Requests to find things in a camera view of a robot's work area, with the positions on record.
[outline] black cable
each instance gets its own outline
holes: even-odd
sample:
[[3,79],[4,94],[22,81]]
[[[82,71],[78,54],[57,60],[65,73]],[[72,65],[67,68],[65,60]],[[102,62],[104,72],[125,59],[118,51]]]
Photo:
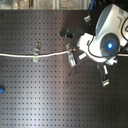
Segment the black cable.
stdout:
[[123,22],[122,26],[121,26],[121,35],[123,36],[123,38],[128,42],[128,39],[124,36],[123,34],[123,28],[124,28],[124,24],[126,23],[126,21],[128,20],[128,17],[125,19],[125,21]]
[[[126,41],[128,41],[128,39],[126,39],[126,37],[123,35],[123,31],[122,31],[122,30],[123,30],[124,24],[126,23],[127,20],[128,20],[128,17],[125,19],[125,21],[123,22],[123,24],[122,24],[122,26],[121,26],[121,35],[123,36],[123,38],[124,38]],[[124,49],[126,49],[127,44],[124,46],[124,48],[123,48],[121,51],[116,52],[116,53],[114,53],[114,54],[112,54],[112,55],[109,55],[109,56],[96,56],[96,55],[92,54],[92,53],[90,52],[89,47],[90,47],[91,43],[92,43],[93,40],[94,40],[94,30],[93,30],[91,24],[88,24],[88,25],[90,26],[90,28],[91,28],[91,30],[92,30],[92,33],[93,33],[92,40],[91,40],[91,42],[88,44],[88,52],[89,52],[92,56],[94,56],[94,57],[96,57],[96,58],[109,58],[108,60],[106,60],[106,61],[104,62],[104,63],[106,63],[106,62],[108,62],[112,57],[116,56],[117,54],[119,54],[119,53],[121,53],[122,51],[124,51]]]
[[90,28],[91,28],[91,30],[92,30],[92,33],[93,33],[92,40],[91,40],[91,42],[88,44],[88,52],[89,52],[93,57],[96,57],[96,58],[111,58],[111,57],[114,57],[115,55],[117,55],[118,52],[117,52],[117,53],[114,53],[114,54],[112,54],[112,55],[109,55],[109,56],[96,56],[96,55],[94,55],[94,54],[92,54],[92,53],[90,52],[89,47],[90,47],[90,45],[91,45],[91,43],[92,43],[92,41],[93,41],[93,39],[94,39],[94,31],[93,31],[93,28],[92,28],[91,24],[88,24],[88,25],[90,26]]

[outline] perforated metal table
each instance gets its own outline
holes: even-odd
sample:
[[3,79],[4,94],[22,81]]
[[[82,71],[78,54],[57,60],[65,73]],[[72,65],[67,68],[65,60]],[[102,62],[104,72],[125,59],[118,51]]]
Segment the perforated metal table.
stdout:
[[[0,53],[41,54],[66,50],[89,31],[86,11],[0,11]],[[96,23],[100,12],[93,15]],[[58,36],[75,32],[73,40]],[[108,66],[110,85],[103,88],[96,63],[88,57],[71,68],[67,55],[39,59],[0,57],[1,128],[128,128],[128,58]]]

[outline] cable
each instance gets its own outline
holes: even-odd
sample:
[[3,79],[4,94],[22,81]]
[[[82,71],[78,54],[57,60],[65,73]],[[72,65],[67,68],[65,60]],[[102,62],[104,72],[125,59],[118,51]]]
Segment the cable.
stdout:
[[88,52],[89,52],[93,57],[96,57],[96,58],[111,58],[111,57],[113,57],[114,55],[116,56],[116,55],[118,54],[118,52],[117,52],[117,53],[114,53],[114,54],[112,54],[112,55],[109,55],[109,56],[96,56],[96,55],[94,55],[94,54],[91,53],[89,47],[90,47],[92,41],[94,40],[94,31],[93,31],[93,28],[92,28],[91,24],[89,24],[89,26],[90,26],[90,28],[91,28],[91,30],[92,30],[93,37],[92,37],[91,42],[88,44]]
[[128,20],[128,17],[125,19],[125,21],[123,22],[122,26],[121,26],[121,35],[123,36],[123,38],[128,42],[128,39],[124,36],[123,34],[123,28],[124,28],[124,24],[126,23],[126,21]]
[[68,51],[63,51],[63,52],[57,52],[57,53],[51,53],[51,54],[44,54],[44,55],[13,55],[13,54],[3,54],[0,53],[0,56],[5,56],[5,57],[17,57],[17,58],[43,58],[43,57],[50,57],[50,56],[55,56],[55,55],[62,55],[62,54],[66,54],[68,53]]
[[[126,41],[128,41],[128,39],[126,39],[126,37],[123,35],[122,30],[123,30],[124,24],[126,23],[127,20],[128,20],[128,17],[125,19],[125,21],[123,22],[122,27],[121,27],[121,35],[123,36],[123,38],[124,38]],[[94,57],[96,57],[96,58],[109,58],[108,60],[110,60],[112,57],[118,55],[118,54],[121,52],[121,51],[119,51],[119,52],[116,52],[116,53],[114,53],[114,54],[112,54],[112,55],[109,55],[109,56],[96,56],[96,55],[92,54],[92,53],[90,52],[89,47],[90,47],[91,43],[92,43],[93,40],[94,40],[94,30],[93,30],[91,24],[89,24],[89,26],[90,26],[90,28],[91,28],[91,30],[92,30],[93,37],[92,37],[91,42],[90,42],[89,45],[88,45],[88,52],[89,52],[92,56],[94,56]]]
[[118,56],[128,56],[128,54],[118,54]]

